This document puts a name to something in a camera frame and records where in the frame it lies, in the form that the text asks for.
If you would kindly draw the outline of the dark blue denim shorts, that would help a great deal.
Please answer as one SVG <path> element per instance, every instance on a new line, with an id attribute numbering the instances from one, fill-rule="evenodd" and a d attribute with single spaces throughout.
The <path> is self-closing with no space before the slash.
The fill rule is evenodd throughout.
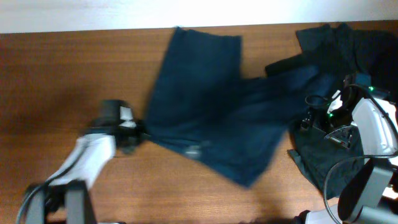
<path id="1" fill-rule="evenodd" d="M 144 124 L 152 142 L 250 187 L 283 133 L 303 118 L 305 97 L 327 94 L 334 78 L 307 65 L 245 79 L 241 42 L 239 36 L 176 28 Z"/>

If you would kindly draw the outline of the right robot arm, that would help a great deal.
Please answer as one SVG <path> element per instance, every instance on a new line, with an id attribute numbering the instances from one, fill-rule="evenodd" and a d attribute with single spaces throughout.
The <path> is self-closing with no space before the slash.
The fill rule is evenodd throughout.
<path id="1" fill-rule="evenodd" d="M 397 188 L 397 108 L 391 91 L 352 78 L 322 106 L 336 131 L 358 129 L 364 166 L 340 194 L 336 213 L 326 206 L 306 213 L 303 223 L 397 223 L 397 202 L 383 195 L 387 186 Z"/>

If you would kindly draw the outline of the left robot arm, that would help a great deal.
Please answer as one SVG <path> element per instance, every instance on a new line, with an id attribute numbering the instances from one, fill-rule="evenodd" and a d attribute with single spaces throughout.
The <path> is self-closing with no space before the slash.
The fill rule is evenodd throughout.
<path id="1" fill-rule="evenodd" d="M 128 102 L 102 101 L 99 117 L 76 140 L 61 167 L 27 189 L 16 223 L 48 223 L 49 213 L 59 208 L 67 212 L 63 223 L 97 223 L 89 189 L 117 150 L 134 152 L 142 142 L 142 130 Z"/>

